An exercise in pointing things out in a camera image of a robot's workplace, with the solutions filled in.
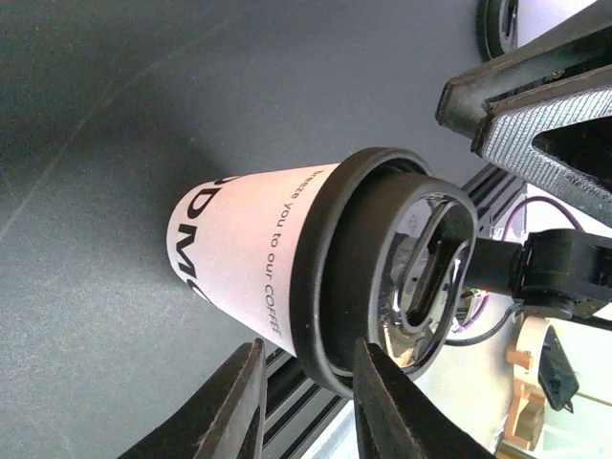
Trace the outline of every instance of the black lid rim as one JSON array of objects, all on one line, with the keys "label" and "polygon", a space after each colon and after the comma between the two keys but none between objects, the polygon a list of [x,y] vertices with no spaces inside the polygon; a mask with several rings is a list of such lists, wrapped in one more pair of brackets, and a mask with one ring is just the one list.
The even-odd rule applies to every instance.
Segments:
[{"label": "black lid rim", "polygon": [[430,175],[425,162],[409,150],[374,147],[355,153],[321,187],[295,250],[289,312],[295,354],[312,380],[346,398],[353,398],[353,390],[345,378],[332,371],[321,336],[321,279],[334,230],[346,204],[363,179],[386,164],[405,172]]}]

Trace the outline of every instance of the black electronic device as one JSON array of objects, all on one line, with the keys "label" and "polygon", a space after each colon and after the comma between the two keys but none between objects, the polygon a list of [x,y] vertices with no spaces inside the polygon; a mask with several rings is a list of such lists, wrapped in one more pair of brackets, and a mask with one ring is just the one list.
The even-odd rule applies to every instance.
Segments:
[{"label": "black electronic device", "polygon": [[552,326],[546,332],[542,346],[537,379],[555,411],[561,411],[571,403],[579,390],[578,379]]}]

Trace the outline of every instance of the cable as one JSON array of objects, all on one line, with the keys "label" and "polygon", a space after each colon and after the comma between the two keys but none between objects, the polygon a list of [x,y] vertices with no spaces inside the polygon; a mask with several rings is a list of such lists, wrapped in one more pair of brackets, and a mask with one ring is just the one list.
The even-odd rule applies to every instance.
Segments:
[{"label": "cable", "polygon": [[445,344],[447,346],[454,346],[454,347],[465,347],[465,346],[472,346],[474,344],[480,344],[481,342],[486,341],[487,339],[495,335],[499,330],[502,329],[502,327],[508,321],[508,319],[510,318],[512,314],[518,313],[519,311],[522,311],[522,309],[523,309],[522,303],[515,303],[506,310],[502,318],[500,318],[499,321],[488,332],[483,333],[482,335],[478,337],[474,337],[474,338],[447,339]]},{"label": "cable", "polygon": [[[554,199],[549,198],[547,196],[532,196],[531,198],[527,198],[525,201],[518,203],[516,207],[513,209],[513,211],[510,213],[510,216],[508,217],[508,220],[506,221],[506,225],[504,226],[504,231],[502,232],[502,235],[501,235],[502,241],[505,241],[506,238],[508,237],[508,233],[510,232],[510,228],[513,226],[514,219],[518,215],[518,212],[520,212],[524,207],[528,206],[531,203],[544,203],[544,204],[548,204],[549,206],[556,208],[559,212],[563,214],[565,218],[569,220],[572,227],[574,227],[574,230],[584,231],[584,228],[582,227],[580,222],[577,220],[577,218],[574,215],[572,215],[572,212],[570,212],[566,206],[564,206],[558,201],[555,201]],[[478,307],[474,315],[471,317],[471,319],[465,322],[463,325],[461,325],[461,327],[457,330],[457,332],[463,332],[465,330],[468,330],[473,325],[473,323],[482,316],[482,313],[485,311],[487,304],[489,304],[488,295],[485,296],[483,300],[480,302],[480,306]]]}]

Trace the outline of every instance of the table surface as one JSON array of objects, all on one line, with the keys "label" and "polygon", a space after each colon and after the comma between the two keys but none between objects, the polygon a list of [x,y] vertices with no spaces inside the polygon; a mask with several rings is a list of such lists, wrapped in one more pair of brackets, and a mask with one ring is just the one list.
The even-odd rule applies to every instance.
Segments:
[{"label": "table surface", "polygon": [[476,3],[6,6],[0,456],[116,456],[253,338],[166,260],[193,186],[373,145],[471,178],[484,164],[433,113],[480,62]]}]

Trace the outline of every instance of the paper cup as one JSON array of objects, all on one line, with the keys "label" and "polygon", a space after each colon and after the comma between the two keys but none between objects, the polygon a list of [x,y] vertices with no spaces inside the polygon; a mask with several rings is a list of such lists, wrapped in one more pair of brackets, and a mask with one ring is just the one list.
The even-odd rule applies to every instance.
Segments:
[{"label": "paper cup", "polygon": [[[390,219],[385,217],[379,225],[369,219],[364,227],[377,230],[373,239],[368,240],[367,234],[355,230],[355,218],[359,226],[360,220],[368,220],[367,212],[371,211],[359,212],[360,200],[374,186],[374,202],[387,208],[390,203],[381,181],[391,177],[391,181],[400,178],[411,183],[410,178],[423,179],[426,175],[426,165],[409,151],[370,148],[341,164],[232,177],[197,186],[181,200],[170,218],[167,232],[170,263],[197,295],[297,356],[308,376],[320,385],[351,397],[352,351],[345,349],[354,346],[355,337],[382,343],[374,331],[368,331],[371,322],[376,321],[376,300],[371,292],[378,288],[377,283],[362,288],[353,284],[371,280],[371,276],[360,273],[381,270],[379,265],[387,257],[390,240],[396,233],[391,217],[395,211],[410,208],[395,203]],[[433,181],[426,182],[427,192],[435,192],[436,186],[440,186],[447,197],[458,194],[462,200],[465,198],[462,206],[468,208],[467,215],[475,227],[475,210],[469,208],[469,200],[461,190],[427,179]],[[394,187],[400,189],[394,199],[403,199],[402,184],[396,183]],[[415,191],[423,190],[412,189],[408,194]],[[418,231],[425,223],[420,221],[418,212],[412,218],[419,221],[409,226]],[[357,239],[336,237],[334,242],[337,230],[346,227],[347,222],[348,230]],[[475,237],[473,228],[464,231],[461,237],[466,238],[467,233],[469,258]],[[386,234],[387,245],[381,243]],[[376,251],[382,251],[382,261],[371,256]],[[363,264],[360,252],[368,253]],[[341,266],[338,260],[343,257],[353,264]],[[334,270],[346,273],[340,277],[327,273],[328,262],[336,264]],[[343,292],[351,289],[365,297],[350,307],[339,304]],[[355,299],[354,295],[349,296],[351,301]],[[321,313],[322,307],[326,308],[325,314]],[[330,308],[334,312],[327,314]],[[343,308],[350,309],[351,315],[342,314]],[[339,336],[352,342],[342,342],[341,349],[337,349],[337,339],[321,335],[322,317],[328,335],[342,330]],[[334,356],[334,361],[330,361],[328,354]]]}]

